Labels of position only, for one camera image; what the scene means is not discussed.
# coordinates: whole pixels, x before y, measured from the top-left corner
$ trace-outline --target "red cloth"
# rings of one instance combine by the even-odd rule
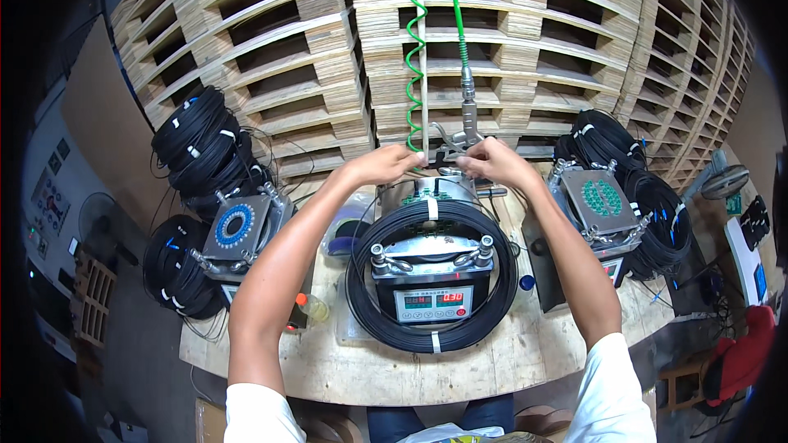
[[[719,388],[719,399],[706,402],[716,407],[741,389],[751,386],[758,379],[763,364],[774,341],[774,313],[768,306],[751,306],[745,314],[747,335],[737,340],[721,338],[712,352],[714,361],[723,359],[723,378]]]

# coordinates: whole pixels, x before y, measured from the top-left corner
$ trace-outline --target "hand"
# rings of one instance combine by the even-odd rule
[[[457,166],[471,178],[483,177],[525,191],[531,182],[541,182],[541,176],[517,153],[494,137],[468,149],[457,158]]]
[[[387,145],[343,164],[338,171],[354,185],[383,185],[401,178],[413,167],[427,166],[423,152],[413,153],[403,145]]]

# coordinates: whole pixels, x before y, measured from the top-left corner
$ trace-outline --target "wooden workbench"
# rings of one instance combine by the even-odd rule
[[[298,194],[311,192],[317,185],[306,183]],[[522,244],[522,203],[512,192],[495,199],[495,203],[504,232],[507,236],[514,232]],[[520,275],[531,273],[527,252],[520,254],[518,268]],[[343,276],[344,265],[319,250],[312,293],[334,305]],[[663,279],[648,283],[654,291],[663,286]],[[522,293],[518,290],[512,309],[486,339],[456,352],[413,354],[376,340],[340,345],[335,334],[338,315],[323,323],[310,322],[300,333],[286,332],[279,344],[279,360],[287,394],[348,405],[446,404],[526,389],[583,369],[586,344],[569,309],[544,315],[536,292],[526,297],[519,296]],[[673,310],[652,301],[652,297],[643,284],[629,279],[618,289],[628,345],[646,338],[674,317]],[[224,312],[219,315],[214,326],[222,325]],[[207,320],[192,325],[206,332],[211,323]],[[180,356],[187,363],[227,378],[226,325],[214,342],[203,340],[184,325]]]

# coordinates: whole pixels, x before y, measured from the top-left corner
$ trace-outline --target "person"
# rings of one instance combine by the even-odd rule
[[[396,145],[346,162],[263,249],[241,283],[230,312],[225,442],[306,440],[284,398],[279,365],[279,339],[302,278],[332,217],[352,192],[362,185],[393,182],[408,169],[425,165],[423,153],[410,153]],[[566,302],[588,350],[575,418],[564,441],[656,441],[621,334],[616,290],[541,176],[492,137],[458,157],[457,166],[470,177],[521,190],[545,232]],[[408,443],[432,443],[452,438],[430,436],[431,429],[424,430],[411,408],[369,408],[367,421],[372,443],[395,443],[403,438]],[[463,428],[456,427],[454,436],[469,434],[479,425],[498,426],[498,435],[511,431],[511,394],[469,403],[461,424]],[[408,436],[412,429],[421,432]]]

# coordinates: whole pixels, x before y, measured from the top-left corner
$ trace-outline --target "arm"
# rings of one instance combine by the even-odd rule
[[[591,350],[609,333],[621,332],[621,304],[616,289],[536,170],[491,137],[470,148],[467,157],[457,158],[457,165],[469,176],[483,176],[525,193],[547,239],[566,302],[586,340],[586,348]]]
[[[423,153],[387,146],[335,170],[262,250],[232,300],[229,385],[255,383],[284,395],[279,338],[323,234],[350,194],[423,166]]]

